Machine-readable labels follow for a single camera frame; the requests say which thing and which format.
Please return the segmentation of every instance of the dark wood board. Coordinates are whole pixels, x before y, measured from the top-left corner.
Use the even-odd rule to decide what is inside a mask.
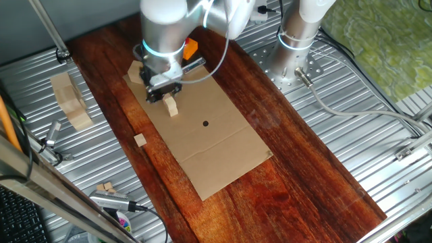
[[[235,42],[214,78],[274,156],[202,201],[122,78],[140,38],[132,16],[68,47],[174,242],[357,242],[385,219]],[[211,71],[224,38],[202,28],[192,38]]]

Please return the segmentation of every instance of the black keyboard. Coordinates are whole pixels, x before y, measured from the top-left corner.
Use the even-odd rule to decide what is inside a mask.
[[[41,210],[33,202],[0,186],[0,242],[50,243]]]

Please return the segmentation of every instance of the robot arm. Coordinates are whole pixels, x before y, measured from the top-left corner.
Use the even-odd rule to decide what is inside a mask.
[[[225,14],[227,4],[228,23]],[[168,92],[178,92],[182,78],[184,41],[198,26],[234,39],[248,23],[254,0],[142,0],[141,77],[147,100],[155,102]]]
[[[248,23],[255,0],[141,0],[141,78],[147,101],[182,89],[181,67],[187,36],[204,26],[229,39],[237,38]],[[307,66],[307,55],[321,19],[335,0],[293,0],[287,8],[276,47],[267,63],[281,78],[296,78],[294,70]]]

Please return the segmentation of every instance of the metal mounting plate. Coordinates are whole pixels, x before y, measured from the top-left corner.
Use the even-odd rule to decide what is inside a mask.
[[[286,93],[300,85],[303,85],[302,81],[297,78],[295,80],[290,80],[287,78],[282,78],[281,76],[275,75],[270,72],[267,67],[267,57],[269,56],[271,50],[274,48],[275,43],[265,45],[255,51],[250,52],[250,57],[258,63],[260,68],[265,72],[265,74],[270,78],[270,80],[276,85],[276,87],[282,92]],[[311,54],[308,55],[308,67],[304,71],[306,75],[314,80],[319,76],[323,75],[323,68],[315,61]]]

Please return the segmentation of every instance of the cardboard sheet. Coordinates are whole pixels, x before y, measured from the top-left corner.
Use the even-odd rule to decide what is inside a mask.
[[[199,67],[184,79],[207,74]],[[143,84],[124,79],[202,200],[272,156],[214,79],[183,85],[173,117],[162,102],[146,102]]]

